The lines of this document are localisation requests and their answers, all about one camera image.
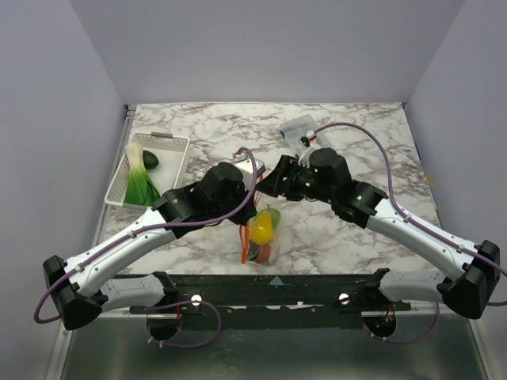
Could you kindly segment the yellow toy pear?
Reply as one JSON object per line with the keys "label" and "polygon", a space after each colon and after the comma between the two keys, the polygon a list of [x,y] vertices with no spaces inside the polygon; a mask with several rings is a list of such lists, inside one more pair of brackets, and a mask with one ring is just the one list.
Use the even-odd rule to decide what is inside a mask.
{"label": "yellow toy pear", "polygon": [[257,245],[270,243],[274,229],[268,210],[261,211],[250,223],[250,241]]}

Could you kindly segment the green toy lime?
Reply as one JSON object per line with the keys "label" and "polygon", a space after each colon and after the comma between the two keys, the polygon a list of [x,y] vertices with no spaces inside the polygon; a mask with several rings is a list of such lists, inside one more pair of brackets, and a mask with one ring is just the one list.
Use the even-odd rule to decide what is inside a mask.
{"label": "green toy lime", "polygon": [[268,212],[271,216],[271,220],[272,220],[272,225],[273,225],[273,229],[276,230],[276,228],[279,226],[280,224],[280,220],[281,220],[281,213],[278,209],[276,209],[275,207],[268,207]]}

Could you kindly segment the clear bag with orange zipper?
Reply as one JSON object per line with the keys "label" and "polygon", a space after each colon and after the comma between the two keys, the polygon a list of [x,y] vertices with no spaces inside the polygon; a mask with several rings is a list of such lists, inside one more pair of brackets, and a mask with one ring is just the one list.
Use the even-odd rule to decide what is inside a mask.
{"label": "clear bag with orange zipper", "polygon": [[240,225],[238,234],[242,246],[241,263],[247,261],[260,265],[271,264],[278,256],[277,229],[281,213],[270,204],[261,203],[261,193],[256,192],[254,205],[261,208],[245,226]]}

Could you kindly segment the dark red toy plum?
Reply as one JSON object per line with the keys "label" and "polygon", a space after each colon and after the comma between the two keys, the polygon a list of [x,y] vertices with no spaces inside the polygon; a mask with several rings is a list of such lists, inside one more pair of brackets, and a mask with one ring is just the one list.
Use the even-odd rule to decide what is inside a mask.
{"label": "dark red toy plum", "polygon": [[256,260],[261,254],[261,249],[261,245],[250,243],[247,253],[247,260]]}

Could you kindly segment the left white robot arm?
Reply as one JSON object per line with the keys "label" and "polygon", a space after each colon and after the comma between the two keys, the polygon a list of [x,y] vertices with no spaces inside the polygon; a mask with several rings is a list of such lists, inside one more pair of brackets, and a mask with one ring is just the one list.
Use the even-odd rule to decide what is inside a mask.
{"label": "left white robot arm", "polygon": [[76,330],[105,311],[131,306],[170,311],[176,301],[167,275],[119,274],[156,248],[194,230],[229,220],[245,225],[255,214],[254,189],[263,161],[220,162],[204,177],[166,191],[118,234],[77,256],[51,256],[43,263],[47,291],[64,327]]}

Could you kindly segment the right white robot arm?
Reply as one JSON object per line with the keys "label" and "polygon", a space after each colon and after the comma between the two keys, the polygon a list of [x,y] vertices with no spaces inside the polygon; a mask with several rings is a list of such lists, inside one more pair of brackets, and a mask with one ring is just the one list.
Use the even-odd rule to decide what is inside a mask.
{"label": "right white robot arm", "polygon": [[433,272],[389,271],[364,291],[382,310],[392,301],[437,302],[462,317],[479,319],[500,279],[500,249],[454,236],[395,206],[377,187],[351,177],[345,158],[331,148],[313,151],[305,164],[284,155],[257,185],[267,196],[304,198],[330,205],[340,219],[398,242],[435,267]]}

